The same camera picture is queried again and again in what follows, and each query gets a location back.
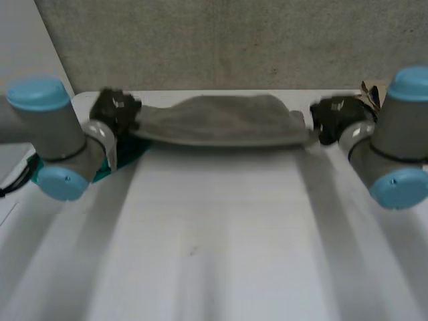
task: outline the robotic arm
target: robotic arm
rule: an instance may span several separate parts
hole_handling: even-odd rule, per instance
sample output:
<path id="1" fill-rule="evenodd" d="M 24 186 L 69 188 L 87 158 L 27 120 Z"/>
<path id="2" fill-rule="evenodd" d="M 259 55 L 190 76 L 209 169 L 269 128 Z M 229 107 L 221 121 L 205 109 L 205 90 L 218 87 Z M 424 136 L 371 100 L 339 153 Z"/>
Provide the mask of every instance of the robotic arm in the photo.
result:
<path id="1" fill-rule="evenodd" d="M 320 142 L 338 142 L 370 195 L 387 209 L 406 209 L 428 196 L 428 67 L 398 72 L 379 113 L 353 97 L 311 106 Z"/>
<path id="2" fill-rule="evenodd" d="M 7 92 L 0 118 L 0 144 L 30 142 L 44 163 L 37 176 L 42 191 L 62 201 L 78 199 L 107 157 L 116 170 L 116 140 L 135 128 L 141 102 L 103 90 L 80 125 L 58 78 L 32 78 Z"/>
<path id="3" fill-rule="evenodd" d="M 138 130 L 141 102 L 120 91 L 103 90 L 82 125 L 57 78 L 16 84 L 6 99 L 0 144 L 32 143 L 45 165 L 37 183 L 55 199 L 78 199 L 105 158 L 116 169 L 116 141 Z M 335 96 L 310 111 L 321 144 L 339 143 L 381 206 L 405 209 L 428 196 L 428 173 L 422 169 L 428 163 L 428 67 L 401 70 L 380 110 L 353 96 Z"/>

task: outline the black cable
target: black cable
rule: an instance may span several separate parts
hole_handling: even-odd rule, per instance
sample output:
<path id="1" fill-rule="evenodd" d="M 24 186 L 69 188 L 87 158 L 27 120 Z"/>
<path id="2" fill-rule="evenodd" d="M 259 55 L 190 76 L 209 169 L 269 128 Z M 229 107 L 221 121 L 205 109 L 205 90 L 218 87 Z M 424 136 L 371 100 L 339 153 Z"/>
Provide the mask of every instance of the black cable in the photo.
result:
<path id="1" fill-rule="evenodd" d="M 0 189 L 0 198 L 5 197 L 6 194 L 10 194 L 27 184 L 33 176 L 34 172 L 37 170 L 39 161 L 39 155 L 33 154 L 28 159 L 27 165 L 24 167 L 21 174 L 19 174 L 19 176 L 11 184 L 7 185 L 4 189 Z"/>

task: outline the gray fabric bag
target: gray fabric bag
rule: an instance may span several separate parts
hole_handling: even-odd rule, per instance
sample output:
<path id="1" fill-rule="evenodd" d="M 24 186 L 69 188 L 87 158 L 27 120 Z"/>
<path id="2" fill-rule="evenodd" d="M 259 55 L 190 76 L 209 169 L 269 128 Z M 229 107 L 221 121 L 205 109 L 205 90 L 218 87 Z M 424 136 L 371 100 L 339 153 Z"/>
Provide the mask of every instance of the gray fabric bag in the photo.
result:
<path id="1" fill-rule="evenodd" d="M 199 96 L 170 108 L 142 106 L 138 136 L 191 146 L 295 146 L 317 141 L 303 114 L 270 95 Z"/>

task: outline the gray wall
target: gray wall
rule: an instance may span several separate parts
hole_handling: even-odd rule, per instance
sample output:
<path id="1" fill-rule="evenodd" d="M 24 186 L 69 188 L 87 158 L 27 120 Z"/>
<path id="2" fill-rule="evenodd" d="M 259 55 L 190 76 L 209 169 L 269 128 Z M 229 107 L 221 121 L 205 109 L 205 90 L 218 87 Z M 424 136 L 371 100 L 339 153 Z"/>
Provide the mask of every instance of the gray wall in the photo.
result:
<path id="1" fill-rule="evenodd" d="M 36 0 L 76 92 L 343 88 L 428 62 L 427 0 Z"/>

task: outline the white tabletop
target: white tabletop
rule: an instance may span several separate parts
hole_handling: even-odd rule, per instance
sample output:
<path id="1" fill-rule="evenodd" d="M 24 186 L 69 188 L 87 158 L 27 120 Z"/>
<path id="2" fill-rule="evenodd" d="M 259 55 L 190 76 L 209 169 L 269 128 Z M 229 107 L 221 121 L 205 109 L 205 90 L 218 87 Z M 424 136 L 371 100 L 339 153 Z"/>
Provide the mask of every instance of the white tabletop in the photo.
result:
<path id="1" fill-rule="evenodd" d="M 135 92 L 165 107 L 270 92 Z M 96 93 L 74 98 L 80 120 Z M 155 144 L 74 203 L 0 201 L 0 320 L 428 320 L 428 208 L 381 209 L 337 146 L 221 152 Z"/>

